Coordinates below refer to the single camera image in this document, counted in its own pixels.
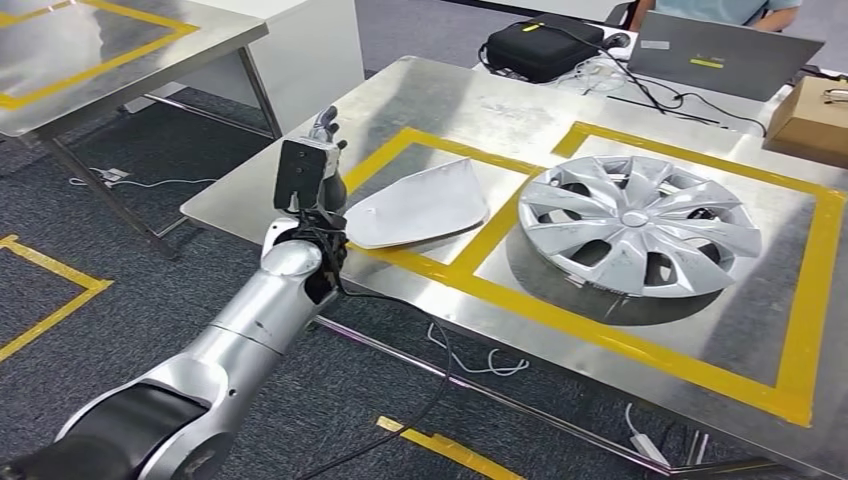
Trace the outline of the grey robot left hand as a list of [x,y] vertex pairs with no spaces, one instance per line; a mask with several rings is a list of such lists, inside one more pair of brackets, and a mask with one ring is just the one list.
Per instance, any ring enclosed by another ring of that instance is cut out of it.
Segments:
[[317,115],[307,138],[325,152],[326,160],[319,204],[333,213],[342,214],[347,202],[347,188],[339,173],[341,152],[347,147],[346,140],[334,139],[339,131],[336,122],[338,109],[331,105]]

